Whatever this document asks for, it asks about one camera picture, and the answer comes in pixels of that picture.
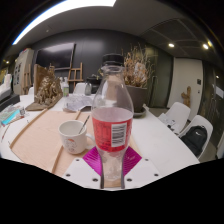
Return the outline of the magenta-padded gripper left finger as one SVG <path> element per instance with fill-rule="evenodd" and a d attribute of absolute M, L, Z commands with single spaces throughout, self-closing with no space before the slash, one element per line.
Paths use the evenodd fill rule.
<path fill-rule="evenodd" d="M 92 148 L 82 158 L 75 158 L 63 178 L 84 188 L 103 189 L 103 165 L 98 150 Z"/>

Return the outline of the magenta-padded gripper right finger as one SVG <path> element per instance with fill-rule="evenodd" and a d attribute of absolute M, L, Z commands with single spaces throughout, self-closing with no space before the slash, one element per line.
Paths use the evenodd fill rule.
<path fill-rule="evenodd" d="M 121 188 L 143 187 L 160 179 L 162 175 L 149 158 L 143 158 L 128 147 L 122 161 Z"/>

